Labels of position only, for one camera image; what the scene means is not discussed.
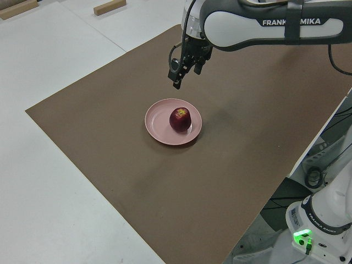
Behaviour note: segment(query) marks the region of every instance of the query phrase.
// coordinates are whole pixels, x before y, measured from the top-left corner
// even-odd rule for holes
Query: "white table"
[[[43,0],[0,21],[0,263],[163,261],[24,112],[162,33],[183,0]]]

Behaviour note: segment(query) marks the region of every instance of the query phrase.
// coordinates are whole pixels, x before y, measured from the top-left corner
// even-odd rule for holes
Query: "red fruit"
[[[191,126],[191,115],[187,108],[176,108],[170,115],[170,126],[176,132],[184,132]]]

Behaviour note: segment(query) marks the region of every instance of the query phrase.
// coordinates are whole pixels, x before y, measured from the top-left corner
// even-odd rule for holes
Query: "plate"
[[[191,115],[190,128],[178,133],[170,126],[171,113],[178,107],[186,107]],[[196,138],[202,128],[202,118],[197,108],[180,99],[163,99],[153,104],[145,115],[145,127],[157,141],[167,145],[182,145]]]

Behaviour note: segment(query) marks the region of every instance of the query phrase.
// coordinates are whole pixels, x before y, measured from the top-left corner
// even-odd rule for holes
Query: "brown tabletop surface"
[[[27,113],[163,261],[220,264],[352,78],[331,67],[326,46],[253,46],[214,50],[176,90],[167,59],[180,37],[175,26]],[[334,47],[346,70],[350,49]],[[146,111],[164,98],[199,110],[195,141],[173,147],[148,134]]]

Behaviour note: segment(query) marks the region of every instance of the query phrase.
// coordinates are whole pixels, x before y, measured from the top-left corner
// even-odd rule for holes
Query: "green light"
[[[304,229],[302,231],[298,231],[296,233],[293,233],[293,236],[294,237],[299,237],[300,235],[309,234],[310,232],[312,232],[312,231],[309,230],[309,229]]]

